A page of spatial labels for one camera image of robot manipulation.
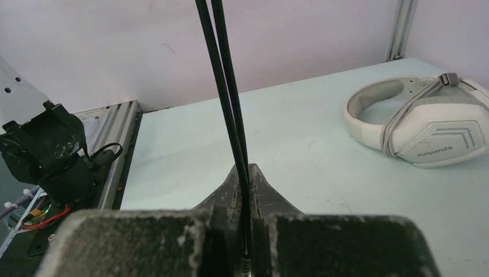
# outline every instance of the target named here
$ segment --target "table surface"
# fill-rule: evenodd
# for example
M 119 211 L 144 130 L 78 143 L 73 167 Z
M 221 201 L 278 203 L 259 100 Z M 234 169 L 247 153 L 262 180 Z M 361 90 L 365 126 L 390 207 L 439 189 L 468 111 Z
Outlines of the table surface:
M 360 145 L 344 125 L 359 88 L 442 72 L 411 58 L 241 93 L 249 161 L 305 213 L 406 216 L 444 276 L 487 276 L 488 157 L 419 169 Z M 121 209 L 193 208 L 233 164 L 218 99 L 145 114 Z

